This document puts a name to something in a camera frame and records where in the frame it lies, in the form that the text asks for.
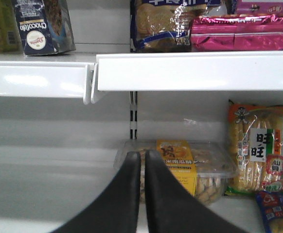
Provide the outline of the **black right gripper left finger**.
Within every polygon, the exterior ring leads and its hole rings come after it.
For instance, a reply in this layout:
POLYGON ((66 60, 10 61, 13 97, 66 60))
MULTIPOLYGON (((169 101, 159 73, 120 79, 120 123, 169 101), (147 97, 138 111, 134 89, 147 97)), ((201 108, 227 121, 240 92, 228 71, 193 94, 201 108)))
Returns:
POLYGON ((140 203, 141 156, 128 152, 109 185, 54 233, 135 233, 140 203))

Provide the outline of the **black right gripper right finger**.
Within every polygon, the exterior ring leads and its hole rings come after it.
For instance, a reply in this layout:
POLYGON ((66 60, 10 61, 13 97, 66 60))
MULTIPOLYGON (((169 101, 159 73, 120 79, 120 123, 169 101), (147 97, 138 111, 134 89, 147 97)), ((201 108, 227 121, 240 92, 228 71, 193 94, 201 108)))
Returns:
POLYGON ((194 198, 155 150, 145 155, 145 200, 151 233, 243 232, 194 198))

